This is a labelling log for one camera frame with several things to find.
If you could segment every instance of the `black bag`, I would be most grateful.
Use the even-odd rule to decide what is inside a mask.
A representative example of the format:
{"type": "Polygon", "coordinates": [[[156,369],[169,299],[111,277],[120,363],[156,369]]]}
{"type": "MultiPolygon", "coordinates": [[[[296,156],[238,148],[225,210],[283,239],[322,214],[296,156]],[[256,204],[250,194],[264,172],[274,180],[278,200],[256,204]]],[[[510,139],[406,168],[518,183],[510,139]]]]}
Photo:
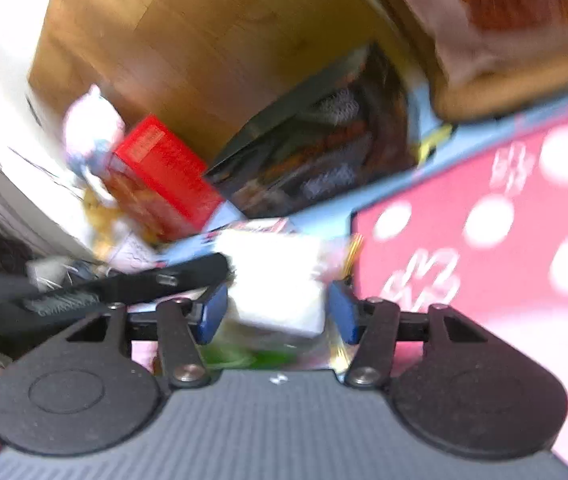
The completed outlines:
{"type": "Polygon", "coordinates": [[[381,49],[358,48],[254,116],[205,176],[248,218],[287,216],[413,166],[407,108],[381,49]]]}

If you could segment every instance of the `white wall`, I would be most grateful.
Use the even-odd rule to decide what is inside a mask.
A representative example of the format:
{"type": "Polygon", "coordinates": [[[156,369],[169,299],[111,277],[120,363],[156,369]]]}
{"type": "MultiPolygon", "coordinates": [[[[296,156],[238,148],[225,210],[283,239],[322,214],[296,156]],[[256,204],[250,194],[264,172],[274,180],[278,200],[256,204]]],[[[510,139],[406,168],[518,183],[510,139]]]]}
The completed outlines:
{"type": "Polygon", "coordinates": [[[39,127],[26,99],[27,73],[47,5],[48,0],[0,0],[0,166],[43,212],[86,243],[90,229],[79,200],[8,149],[69,179],[58,132],[39,127]]]}

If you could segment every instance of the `metal screw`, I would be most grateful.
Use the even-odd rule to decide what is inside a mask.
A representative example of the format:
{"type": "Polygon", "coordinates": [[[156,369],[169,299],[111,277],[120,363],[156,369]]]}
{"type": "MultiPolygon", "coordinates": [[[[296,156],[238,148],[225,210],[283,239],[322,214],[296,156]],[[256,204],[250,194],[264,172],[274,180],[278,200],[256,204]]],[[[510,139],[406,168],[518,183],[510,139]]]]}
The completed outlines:
{"type": "Polygon", "coordinates": [[[179,308],[183,316],[188,316],[193,311],[193,308],[195,308],[189,298],[174,298],[171,301],[174,306],[179,308]]]}
{"type": "Polygon", "coordinates": [[[276,376],[271,377],[269,381],[273,384],[288,383],[288,377],[286,377],[284,374],[277,374],[276,376]]]}
{"type": "Polygon", "coordinates": [[[170,274],[157,274],[157,283],[166,286],[177,286],[179,280],[176,276],[171,276],[170,274]]]}
{"type": "Polygon", "coordinates": [[[368,384],[373,384],[377,382],[380,377],[380,373],[369,366],[362,366],[361,368],[355,368],[349,374],[349,381],[360,386],[368,386],[368,384]]]}
{"type": "Polygon", "coordinates": [[[206,370],[200,365],[188,364],[178,366],[173,371],[173,377],[182,383],[192,383],[199,381],[206,375],[206,370]]]}

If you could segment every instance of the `red cardboard box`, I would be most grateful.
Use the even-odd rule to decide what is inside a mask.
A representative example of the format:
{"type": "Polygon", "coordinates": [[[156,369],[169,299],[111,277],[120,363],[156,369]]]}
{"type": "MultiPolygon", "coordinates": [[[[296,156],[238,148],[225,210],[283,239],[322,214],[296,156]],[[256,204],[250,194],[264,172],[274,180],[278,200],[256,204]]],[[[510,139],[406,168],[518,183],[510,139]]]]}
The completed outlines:
{"type": "Polygon", "coordinates": [[[223,200],[202,178],[206,164],[155,116],[126,136],[106,167],[104,184],[147,240],[200,232],[223,200]]]}

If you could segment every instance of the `clutter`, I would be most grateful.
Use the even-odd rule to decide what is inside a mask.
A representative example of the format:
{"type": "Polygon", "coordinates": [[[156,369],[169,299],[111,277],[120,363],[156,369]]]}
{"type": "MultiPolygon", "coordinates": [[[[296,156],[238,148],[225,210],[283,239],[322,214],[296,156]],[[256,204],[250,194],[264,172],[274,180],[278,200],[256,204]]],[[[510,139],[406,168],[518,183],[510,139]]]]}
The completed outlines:
{"type": "Polygon", "coordinates": [[[287,216],[414,166],[408,107],[381,49],[357,49],[254,116],[206,177],[248,218],[287,216]]]}
{"type": "Polygon", "coordinates": [[[122,211],[139,224],[144,240],[158,244],[196,234],[223,201],[203,180],[205,169],[149,116],[113,149],[102,178],[122,211]]]}

